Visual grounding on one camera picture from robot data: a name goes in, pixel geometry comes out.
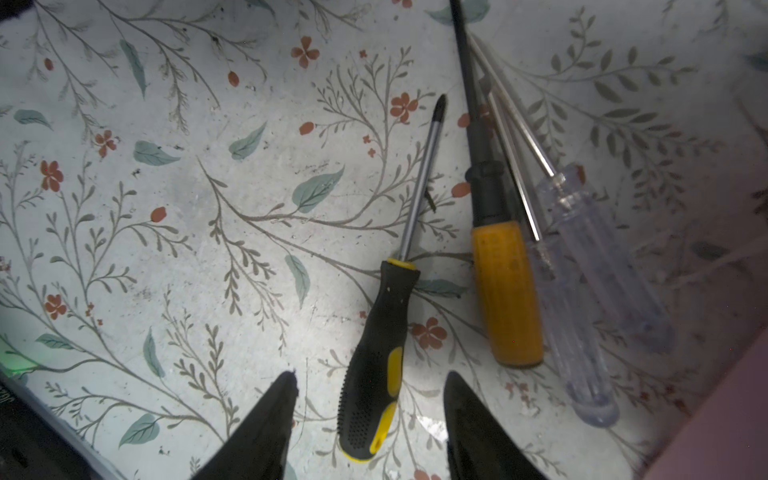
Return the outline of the pink tool box base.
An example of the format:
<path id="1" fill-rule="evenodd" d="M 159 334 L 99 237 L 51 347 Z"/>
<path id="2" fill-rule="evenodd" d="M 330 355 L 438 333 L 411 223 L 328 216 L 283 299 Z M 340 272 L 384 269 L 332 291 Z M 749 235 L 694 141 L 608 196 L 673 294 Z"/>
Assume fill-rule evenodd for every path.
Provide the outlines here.
<path id="1" fill-rule="evenodd" d="M 762 331 L 645 474 L 647 479 L 767 477 L 767 332 Z"/>

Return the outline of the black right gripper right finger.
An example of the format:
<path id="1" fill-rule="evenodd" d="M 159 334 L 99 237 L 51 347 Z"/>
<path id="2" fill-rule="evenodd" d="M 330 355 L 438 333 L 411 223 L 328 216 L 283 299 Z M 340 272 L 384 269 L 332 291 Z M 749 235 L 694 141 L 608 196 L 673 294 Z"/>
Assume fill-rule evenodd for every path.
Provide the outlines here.
<path id="1" fill-rule="evenodd" d="M 443 404 L 448 434 L 447 461 L 452 479 L 544 477 L 456 371 L 447 375 Z"/>

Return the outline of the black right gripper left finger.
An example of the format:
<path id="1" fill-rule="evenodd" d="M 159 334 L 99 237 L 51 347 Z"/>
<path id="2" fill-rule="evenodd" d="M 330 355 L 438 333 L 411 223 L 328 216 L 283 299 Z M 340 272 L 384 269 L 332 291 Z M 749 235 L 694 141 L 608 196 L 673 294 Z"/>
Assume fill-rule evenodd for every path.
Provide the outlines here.
<path id="1" fill-rule="evenodd" d="M 282 479 L 292 431 L 297 378 L 284 371 L 264 392 L 196 479 Z"/>

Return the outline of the black yellow grip screwdriver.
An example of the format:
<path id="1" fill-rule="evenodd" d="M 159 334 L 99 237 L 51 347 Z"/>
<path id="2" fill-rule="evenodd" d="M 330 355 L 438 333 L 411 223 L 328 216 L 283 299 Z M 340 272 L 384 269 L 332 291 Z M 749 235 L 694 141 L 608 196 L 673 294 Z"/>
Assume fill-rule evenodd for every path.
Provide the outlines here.
<path id="1" fill-rule="evenodd" d="M 402 385 L 403 351 L 408 333 L 408 307 L 420 277 L 409 253 L 437 144 L 447 96 L 433 110 L 424 158 L 419 167 L 398 253 L 380 265 L 377 297 L 371 307 L 341 389 L 337 433 L 342 452 L 367 462 L 384 444 L 396 412 Z"/>

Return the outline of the yellow handled screwdriver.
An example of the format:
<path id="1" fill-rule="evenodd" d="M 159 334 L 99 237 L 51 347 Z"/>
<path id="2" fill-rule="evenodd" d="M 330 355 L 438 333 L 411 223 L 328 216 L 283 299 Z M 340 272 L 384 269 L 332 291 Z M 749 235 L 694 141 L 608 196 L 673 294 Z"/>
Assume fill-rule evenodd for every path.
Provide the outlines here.
<path id="1" fill-rule="evenodd" d="M 450 3 L 469 123 L 466 135 L 471 187 L 472 251 L 478 299 L 495 360 L 530 368 L 542 362 L 543 336 L 531 265 L 520 223 L 504 193 L 503 165 L 494 158 L 481 119 L 465 18 L 459 1 Z"/>

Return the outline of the clear handled screwdriver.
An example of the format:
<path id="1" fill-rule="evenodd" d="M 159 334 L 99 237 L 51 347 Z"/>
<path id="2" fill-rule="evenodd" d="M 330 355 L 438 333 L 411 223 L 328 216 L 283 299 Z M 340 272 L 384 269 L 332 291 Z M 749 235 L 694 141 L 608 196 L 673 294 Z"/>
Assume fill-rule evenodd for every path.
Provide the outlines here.
<path id="1" fill-rule="evenodd" d="M 474 36 L 469 45 L 490 76 L 513 124 L 544 173 L 537 197 L 550 214 L 567 249 L 580 267 L 607 317 L 628 341 L 649 353 L 670 353 L 675 333 L 663 303 L 633 264 L 633 258 L 571 165 L 558 169 L 536 138 L 511 86 L 487 49 Z"/>
<path id="2" fill-rule="evenodd" d="M 529 256 L 551 356 L 579 418 L 597 428 L 611 427 L 620 411 L 591 330 L 589 312 L 584 308 L 576 265 L 566 258 L 561 237 L 544 233 L 543 211 L 527 179 L 521 149 L 502 112 L 500 99 L 488 79 L 480 81 L 480 88 L 493 112 L 508 170 L 531 231 Z"/>

